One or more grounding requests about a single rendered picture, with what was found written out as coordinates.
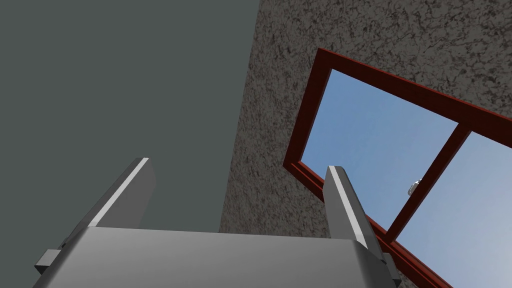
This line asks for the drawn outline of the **red framed window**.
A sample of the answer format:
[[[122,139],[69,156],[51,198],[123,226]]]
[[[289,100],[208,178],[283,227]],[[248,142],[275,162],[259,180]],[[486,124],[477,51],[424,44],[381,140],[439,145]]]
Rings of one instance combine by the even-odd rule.
[[[512,288],[512,119],[316,51],[283,167],[324,199],[346,171],[418,288]]]

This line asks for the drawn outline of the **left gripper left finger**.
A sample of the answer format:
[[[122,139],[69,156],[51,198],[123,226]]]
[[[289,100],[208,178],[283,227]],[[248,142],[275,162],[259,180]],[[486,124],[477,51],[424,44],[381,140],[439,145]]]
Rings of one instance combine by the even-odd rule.
[[[136,158],[80,220],[59,248],[62,249],[87,227],[137,229],[155,187],[156,177],[151,159]]]

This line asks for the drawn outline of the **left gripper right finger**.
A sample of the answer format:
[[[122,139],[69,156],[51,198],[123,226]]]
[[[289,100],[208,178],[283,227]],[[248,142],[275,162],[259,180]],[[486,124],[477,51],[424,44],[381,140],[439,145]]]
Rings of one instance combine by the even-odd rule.
[[[331,238],[357,241],[384,262],[375,232],[341,166],[327,167],[322,194]]]

